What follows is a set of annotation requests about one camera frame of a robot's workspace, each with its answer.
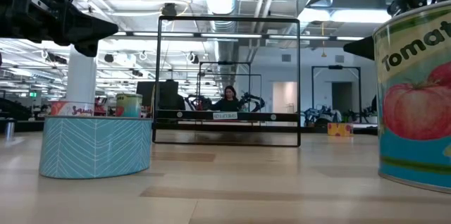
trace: computer monitor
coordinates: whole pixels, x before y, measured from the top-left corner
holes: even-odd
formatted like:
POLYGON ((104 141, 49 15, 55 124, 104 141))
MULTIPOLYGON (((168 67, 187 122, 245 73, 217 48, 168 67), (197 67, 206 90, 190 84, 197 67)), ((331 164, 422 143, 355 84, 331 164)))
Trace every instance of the computer monitor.
MULTIPOLYGON (((178 107, 178 82, 160 82, 159 109, 177 109, 178 107)), ((155 82, 138 82, 136 94, 142 95, 142 105, 151 106, 152 93, 154 93, 155 82)))

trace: door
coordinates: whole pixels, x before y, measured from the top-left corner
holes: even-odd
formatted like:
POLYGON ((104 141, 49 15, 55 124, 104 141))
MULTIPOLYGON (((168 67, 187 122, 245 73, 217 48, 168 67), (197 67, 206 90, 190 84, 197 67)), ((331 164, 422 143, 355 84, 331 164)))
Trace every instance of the door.
POLYGON ((352 82, 332 83, 332 109, 341 113, 352 110, 352 82))

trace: chevron pattern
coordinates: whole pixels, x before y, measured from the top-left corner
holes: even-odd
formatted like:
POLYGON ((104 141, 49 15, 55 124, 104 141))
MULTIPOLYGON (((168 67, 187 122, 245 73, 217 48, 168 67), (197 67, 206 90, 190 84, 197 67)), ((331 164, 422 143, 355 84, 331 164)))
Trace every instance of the chevron pattern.
POLYGON ((150 120, 45 120, 39 173, 51 178, 107 178, 149 168, 150 120))

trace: cardboard box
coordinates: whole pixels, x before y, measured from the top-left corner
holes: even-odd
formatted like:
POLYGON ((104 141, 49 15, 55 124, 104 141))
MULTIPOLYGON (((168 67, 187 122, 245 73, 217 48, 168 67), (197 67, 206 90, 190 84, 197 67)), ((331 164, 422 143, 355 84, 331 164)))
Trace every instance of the cardboard box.
POLYGON ((330 136, 354 136, 354 126, 351 123, 328 123, 327 134, 330 136))

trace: teal cylindrical container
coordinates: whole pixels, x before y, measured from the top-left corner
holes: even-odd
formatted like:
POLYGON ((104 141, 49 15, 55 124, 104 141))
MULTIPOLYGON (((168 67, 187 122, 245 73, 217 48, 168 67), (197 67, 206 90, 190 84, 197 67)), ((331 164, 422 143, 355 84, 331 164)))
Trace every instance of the teal cylindrical container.
POLYGON ((116 116, 123 118, 140 118, 141 104, 141 94, 117 94, 116 116))
POLYGON ((451 192, 451 1, 374 34, 381 176, 451 192))

